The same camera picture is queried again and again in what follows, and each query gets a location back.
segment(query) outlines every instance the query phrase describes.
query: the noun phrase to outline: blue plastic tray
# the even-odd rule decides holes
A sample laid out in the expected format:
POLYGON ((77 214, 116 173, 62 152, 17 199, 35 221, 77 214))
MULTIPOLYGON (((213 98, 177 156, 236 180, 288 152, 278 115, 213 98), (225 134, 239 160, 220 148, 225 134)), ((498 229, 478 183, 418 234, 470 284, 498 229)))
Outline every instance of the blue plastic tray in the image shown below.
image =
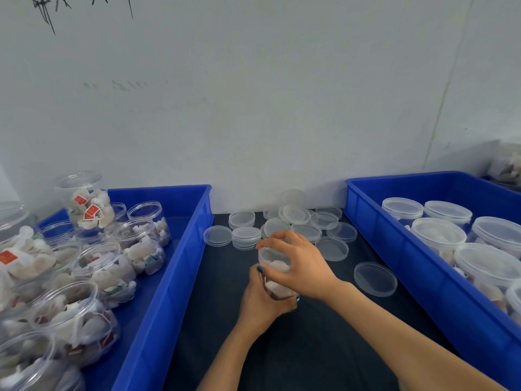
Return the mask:
POLYGON ((461 356, 511 390, 521 390, 521 327, 381 208, 388 197, 443 200, 521 223, 521 194, 449 171, 346 181, 344 213, 461 356))
MULTIPOLYGON (((138 277, 132 301, 114 309, 121 340, 96 364, 83 370, 88 390, 159 390, 163 387, 186 305, 203 256, 204 230, 212 225, 210 185, 109 190, 113 202, 129 209, 157 200, 163 207, 172 242, 165 266, 138 277)), ((67 219, 61 210, 41 223, 67 219)))

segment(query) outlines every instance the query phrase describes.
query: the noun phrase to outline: plastic jar lid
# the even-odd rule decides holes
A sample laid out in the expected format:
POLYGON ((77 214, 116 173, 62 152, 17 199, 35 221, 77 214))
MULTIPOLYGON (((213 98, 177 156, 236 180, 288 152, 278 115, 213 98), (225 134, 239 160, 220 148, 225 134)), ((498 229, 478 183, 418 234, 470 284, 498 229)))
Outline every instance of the plastic jar lid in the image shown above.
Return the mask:
POLYGON ((296 223, 297 225, 308 223, 309 218, 311 217, 311 214, 308 210, 293 206, 291 204, 282 208, 282 214, 284 218, 288 220, 288 223, 296 223))
POLYGON ((445 219, 453 223, 469 223, 472 219, 472 211, 465 207, 438 200, 425 202, 424 212, 430 217, 445 219))
POLYGON ((438 218, 415 219, 411 232, 430 247, 453 248, 464 243, 466 233, 457 225, 438 218))
POLYGON ((348 245, 334 237, 321 237, 315 245, 326 261, 338 262, 348 256, 348 245))
POLYGON ((358 231, 349 223, 339 222, 336 228, 328 230, 327 235, 342 240, 344 243, 352 243, 358 236, 358 231))
POLYGON ((373 262, 356 265, 354 279, 362 291, 381 298, 394 294, 398 286, 396 276, 389 269, 373 262))
POLYGON ((275 233, 278 230, 286 230, 290 228, 290 224, 287 222, 284 222, 280 218, 272 218, 266 221, 264 223, 264 234, 267 237, 270 237, 273 233, 275 233))
POLYGON ((521 262, 491 245, 462 244, 454 252, 458 267, 484 284, 509 287, 521 278, 521 262))
POLYGON ((262 215, 264 219, 278 218, 279 217, 279 209, 276 210, 264 210, 262 215))
POLYGON ((479 217, 472 224, 472 231, 487 243, 521 251, 521 226, 506 219, 479 217))
POLYGON ((261 265, 273 267, 274 269, 284 273, 290 271, 290 258, 285 256, 282 252, 274 250, 273 248, 261 248, 259 250, 258 258, 261 265))
POLYGON ((342 210, 338 207, 321 207, 316 209, 316 213, 331 213, 335 215, 338 219, 342 218, 342 210))
POLYGON ((338 225, 338 217, 331 213, 316 212, 310 217, 309 223, 322 230, 335 229, 338 225))
POLYGON ((292 225, 291 230, 295 233, 299 233, 310 243, 315 243, 319 238, 322 237, 322 230, 315 228, 312 225, 292 225))
POLYGON ((241 226, 231 232, 232 240, 235 242, 252 242, 261 237, 259 228, 253 226, 241 226))
POLYGON ((237 228, 241 226, 251 226, 255 223, 255 213, 251 211, 240 211, 238 213, 231 213, 228 218, 231 226, 237 228))
POLYGON ((423 215, 423 206, 405 197, 388 197, 382 207, 396 219, 416 219, 423 215))
POLYGON ((521 280, 515 281, 506 291, 506 300, 518 314, 521 314, 521 280))
POLYGON ((223 225, 207 228, 203 233, 203 240, 212 247, 224 247, 231 242, 231 229, 223 225))

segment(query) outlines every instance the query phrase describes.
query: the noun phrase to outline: black table surface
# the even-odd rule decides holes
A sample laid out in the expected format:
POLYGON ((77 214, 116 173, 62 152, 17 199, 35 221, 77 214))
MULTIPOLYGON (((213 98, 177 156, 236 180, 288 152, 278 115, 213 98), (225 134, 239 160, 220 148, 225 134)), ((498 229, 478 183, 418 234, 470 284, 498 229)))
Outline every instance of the black table surface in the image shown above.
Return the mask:
MULTIPOLYGON (((255 226, 266 220, 256 214, 255 226)), ((350 223, 343 216, 342 222, 350 223)), ((216 215, 214 225, 228 225, 216 215)), ((358 235, 348 257, 328 262, 337 277, 354 283, 360 262, 384 264, 358 235)), ((188 302, 163 390, 194 390, 233 328, 249 268, 257 250, 239 251, 232 244, 206 246, 188 302)), ((394 295, 366 294, 434 342, 454 348, 399 282, 394 295)), ((257 339, 244 362, 239 390, 397 390, 398 382, 380 356, 340 315, 320 301, 301 297, 295 311, 279 317, 257 339)))

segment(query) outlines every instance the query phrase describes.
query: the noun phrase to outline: open jar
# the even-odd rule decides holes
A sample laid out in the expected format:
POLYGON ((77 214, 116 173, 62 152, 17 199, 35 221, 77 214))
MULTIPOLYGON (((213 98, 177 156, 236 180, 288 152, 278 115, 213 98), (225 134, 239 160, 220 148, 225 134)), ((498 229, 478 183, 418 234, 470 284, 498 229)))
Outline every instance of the open jar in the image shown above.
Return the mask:
POLYGON ((170 230, 166 223, 165 215, 161 203, 151 201, 136 204, 127 212, 129 220, 140 218, 151 218, 160 237, 161 247, 166 246, 170 242, 170 230))
POLYGON ((107 190, 102 188, 100 172, 87 170, 60 176, 54 189, 76 229, 104 234, 115 229, 116 215, 107 190))
POLYGON ((74 282, 44 295, 30 313, 31 326, 52 335, 79 368, 99 361, 121 338, 118 321, 98 290, 91 280, 74 282))
POLYGON ((80 370, 65 357, 55 339, 30 332, 0 346, 0 390, 84 391, 80 370))
POLYGON ((94 245, 78 255, 70 267, 76 277, 94 281, 109 309, 134 297, 135 271, 117 243, 94 245))
POLYGON ((154 274, 163 267, 165 251, 155 223, 150 218, 138 218, 121 225, 114 237, 130 259, 137 274, 154 274))

